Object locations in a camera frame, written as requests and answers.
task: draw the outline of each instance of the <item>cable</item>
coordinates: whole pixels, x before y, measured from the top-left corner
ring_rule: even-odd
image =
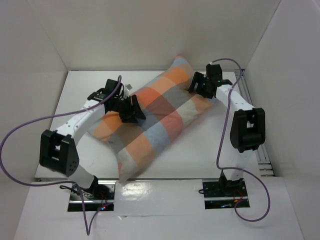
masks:
[[[268,207],[267,207],[267,210],[266,212],[264,213],[264,215],[262,217],[259,217],[257,219],[247,219],[247,218],[244,218],[243,216],[241,216],[239,213],[238,213],[238,210],[237,210],[237,206],[239,203],[241,203],[242,201],[244,201],[245,199],[243,200],[240,200],[238,201],[235,205],[234,205],[234,211],[235,213],[238,215],[239,218],[241,218],[242,220],[244,221],[247,221],[247,222],[258,222],[258,221],[261,221],[262,219],[264,219],[269,211],[270,211],[270,205],[271,205],[271,200],[270,200],[270,194],[269,194],[269,191],[267,189],[267,186],[256,176],[254,175],[253,173],[245,170],[245,169],[242,169],[242,168],[239,168],[239,167],[233,167],[233,166],[229,166],[229,167],[221,167],[219,165],[219,160],[220,160],[220,155],[221,155],[221,151],[222,151],[222,146],[223,146],[223,143],[224,143],[224,139],[225,139],[225,135],[226,135],[226,130],[227,130],[227,124],[228,124],[228,119],[229,119],[229,112],[230,112],[230,107],[231,107],[231,93],[232,91],[234,90],[235,86],[238,84],[238,82],[240,81],[241,77],[243,76],[243,72],[242,72],[242,69],[241,69],[241,66],[239,65],[239,63],[231,58],[220,58],[220,59],[217,59],[217,60],[214,60],[211,62],[211,64],[213,63],[216,63],[218,61],[222,61],[222,60],[228,60],[228,61],[231,61],[231,62],[234,62],[237,67],[239,68],[239,71],[240,71],[240,75],[238,76],[238,78],[236,79],[235,83],[231,86],[231,90],[229,91],[228,93],[228,105],[227,105],[227,108],[226,108],[226,114],[225,114],[225,120],[224,120],[224,125],[223,125],[223,130],[222,130],[222,135],[221,135],[221,140],[220,140],[220,145],[219,145],[219,149],[218,149],[218,153],[217,153],[217,156],[216,156],[216,167],[219,169],[219,170],[238,170],[238,171],[243,171],[244,173],[246,174],[249,174],[251,175],[252,177],[254,177],[255,179],[257,179],[261,184],[262,186],[264,187],[264,190],[266,192],[266,196],[267,196],[267,201],[268,201]]]
[[[121,85],[121,80],[122,80],[122,76],[119,75],[118,76],[118,83],[115,87],[115,89],[104,99],[102,100],[101,102],[98,102],[96,105],[93,105],[91,107],[88,107],[88,108],[85,108],[85,109],[81,109],[81,110],[78,110],[78,111],[71,111],[71,112],[67,112],[67,113],[62,113],[62,114],[56,114],[56,115],[50,115],[50,116],[43,116],[43,117],[39,117],[39,118],[36,118],[34,120],[30,120],[30,121],[27,121],[25,123],[22,123],[20,124],[19,126],[16,126],[15,128],[13,128],[11,131],[9,131],[3,138],[3,140],[1,141],[1,144],[0,144],[0,167],[2,169],[2,171],[4,172],[4,174],[10,178],[12,181],[14,181],[15,183],[17,184],[20,184],[20,185],[24,185],[24,186],[27,186],[27,187],[46,187],[46,186],[52,186],[52,185],[58,185],[58,184],[75,184],[77,190],[78,190],[78,193],[80,194],[81,196],[81,200],[82,200],[82,210],[83,210],[83,217],[84,217],[84,224],[85,224],[85,229],[86,229],[86,233],[87,235],[89,236],[90,234],[90,230],[91,230],[91,225],[92,225],[92,222],[94,220],[94,217],[98,214],[98,212],[100,211],[99,209],[95,212],[95,214],[93,215],[91,221],[90,221],[90,225],[89,225],[89,228],[88,228],[88,223],[87,223],[87,218],[86,218],[86,208],[85,208],[85,202],[84,202],[84,196],[83,196],[83,193],[81,191],[81,187],[79,185],[77,185],[75,182],[73,181],[57,181],[57,182],[51,182],[51,183],[40,183],[40,184],[32,184],[32,183],[27,183],[27,182],[23,182],[23,181],[20,181],[18,179],[16,179],[14,176],[12,176],[5,168],[4,166],[4,163],[3,163],[3,159],[2,159],[2,152],[3,152],[3,149],[4,149],[4,145],[7,141],[7,139],[10,137],[11,134],[13,134],[15,131],[17,131],[18,129],[24,127],[24,126],[27,126],[29,124],[33,124],[33,123],[36,123],[36,122],[39,122],[41,120],[45,120],[45,119],[54,119],[54,118],[58,118],[58,117],[64,117],[64,116],[68,116],[68,115],[73,115],[73,114],[80,114],[80,113],[83,113],[83,112],[86,112],[86,111],[89,111],[91,109],[94,109],[96,107],[98,107],[99,105],[101,104],[104,104],[107,100],[109,100],[115,93],[116,91],[118,90],[118,88],[120,87]]]

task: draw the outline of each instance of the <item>white wall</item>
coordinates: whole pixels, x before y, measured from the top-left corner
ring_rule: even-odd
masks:
[[[13,127],[54,113],[67,69],[27,1],[0,3],[0,139]],[[9,138],[7,170],[30,182],[39,162],[41,132],[49,120],[25,127]],[[14,238],[29,188],[0,170],[0,235]]]
[[[28,0],[69,70],[245,68],[280,0]],[[223,62],[224,69],[235,69]]]
[[[246,71],[266,112],[266,147],[306,240],[318,239],[320,1],[282,0]]]

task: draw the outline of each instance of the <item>purple cable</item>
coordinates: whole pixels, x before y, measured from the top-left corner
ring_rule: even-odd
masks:
[[[32,184],[32,183],[27,183],[27,182],[23,182],[23,181],[20,181],[18,179],[16,179],[14,176],[12,176],[5,168],[4,166],[4,163],[3,163],[3,160],[2,160],[2,151],[3,151],[3,148],[4,148],[4,145],[7,141],[7,139],[10,137],[11,134],[13,134],[15,131],[17,131],[18,129],[26,126],[26,125],[29,125],[29,124],[33,124],[33,123],[36,123],[36,122],[39,122],[41,120],[45,120],[45,119],[54,119],[54,118],[58,118],[58,117],[64,117],[64,116],[68,116],[68,115],[73,115],[73,114],[80,114],[80,113],[83,113],[83,112],[86,112],[86,111],[89,111],[91,109],[94,109],[96,107],[98,107],[99,105],[101,104],[104,104],[108,99],[110,99],[115,93],[116,91],[118,90],[118,88],[120,87],[120,84],[121,84],[121,80],[122,80],[122,76],[119,75],[118,76],[118,84],[116,85],[115,89],[110,93],[110,95],[108,95],[104,100],[102,100],[101,102],[97,103],[96,105],[93,105],[91,107],[88,107],[86,109],[82,109],[82,110],[78,110],[78,111],[71,111],[71,112],[67,112],[67,113],[62,113],[62,114],[57,114],[57,115],[50,115],[50,116],[43,116],[43,117],[39,117],[39,118],[36,118],[34,120],[31,120],[31,121],[27,121],[25,123],[22,123],[21,125],[19,126],[16,126],[15,128],[13,128],[11,131],[9,131],[3,138],[1,144],[0,144],[0,167],[2,169],[2,171],[4,172],[4,174],[10,178],[12,181],[16,182],[17,184],[21,184],[21,185],[24,185],[24,186],[27,186],[27,187],[45,187],[45,186],[52,186],[52,185],[58,185],[58,184],[75,184],[75,182],[73,181],[57,181],[57,182],[51,182],[51,183],[42,183],[42,184]],[[76,184],[76,187],[80,193],[80,196],[81,196],[81,200],[82,200],[82,210],[83,210],[83,216],[84,216],[84,224],[85,224],[85,229],[86,229],[86,233],[87,235],[90,234],[90,230],[91,230],[91,224],[94,220],[94,217],[98,214],[98,212],[100,211],[98,209],[98,211],[96,211],[96,213],[93,215],[91,221],[90,221],[90,225],[89,225],[89,228],[88,228],[88,223],[87,223],[87,218],[86,218],[86,210],[85,210],[85,202],[84,202],[84,197],[83,197],[83,194],[82,194],[82,191],[81,191],[81,188]]]
[[[266,212],[264,213],[264,215],[262,217],[259,217],[257,219],[247,219],[247,218],[244,218],[243,216],[241,216],[238,213],[237,206],[238,206],[239,203],[241,203],[245,199],[243,199],[241,201],[238,201],[234,205],[234,211],[238,215],[239,218],[241,218],[242,220],[247,221],[247,222],[258,222],[258,221],[261,221],[262,219],[264,219],[268,215],[268,213],[270,211],[271,200],[270,200],[270,194],[269,194],[269,191],[267,189],[267,186],[256,175],[254,175],[253,173],[251,173],[251,172],[249,172],[249,171],[247,171],[245,169],[242,169],[242,168],[239,168],[239,167],[233,167],[233,166],[229,166],[229,167],[221,167],[221,166],[219,166],[221,150],[222,150],[222,146],[223,146],[225,135],[226,135],[229,112],[230,112],[230,107],[231,107],[231,93],[234,90],[235,86],[240,81],[241,77],[243,76],[243,72],[242,72],[241,66],[239,65],[239,63],[237,61],[235,61],[235,60],[233,60],[231,58],[220,58],[220,59],[212,61],[211,64],[216,63],[216,62],[221,61],[221,60],[228,60],[228,61],[234,62],[237,65],[237,67],[239,68],[240,76],[236,79],[235,83],[232,85],[231,90],[228,93],[228,105],[227,105],[227,108],[226,108],[226,115],[225,115],[225,120],[224,120],[224,125],[223,125],[221,140],[220,140],[220,145],[219,145],[219,149],[218,149],[218,153],[217,153],[217,156],[216,156],[216,162],[215,163],[216,163],[216,167],[219,170],[239,170],[239,171],[243,171],[244,173],[249,174],[252,177],[254,177],[255,179],[257,179],[262,184],[262,186],[264,187],[264,190],[266,192],[267,201],[268,201],[268,207],[267,207]]]

